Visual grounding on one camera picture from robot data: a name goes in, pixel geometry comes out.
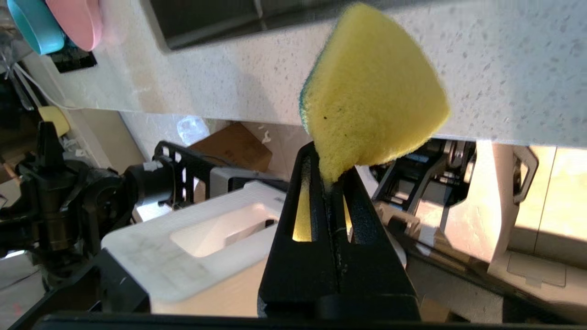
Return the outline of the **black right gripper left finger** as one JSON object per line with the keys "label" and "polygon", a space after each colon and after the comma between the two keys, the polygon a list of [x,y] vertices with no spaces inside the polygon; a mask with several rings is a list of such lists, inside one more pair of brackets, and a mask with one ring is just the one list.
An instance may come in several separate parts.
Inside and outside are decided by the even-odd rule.
{"label": "black right gripper left finger", "polygon": [[336,318],[338,196],[325,188],[314,143],[304,145],[296,156],[259,287],[267,317]]}

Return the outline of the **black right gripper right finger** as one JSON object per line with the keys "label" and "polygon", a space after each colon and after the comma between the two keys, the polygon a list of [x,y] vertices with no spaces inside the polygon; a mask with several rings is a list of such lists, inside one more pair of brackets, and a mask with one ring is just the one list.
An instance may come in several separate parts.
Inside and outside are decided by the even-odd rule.
{"label": "black right gripper right finger", "polygon": [[335,292],[329,318],[421,321],[417,294],[356,169],[329,193]]}

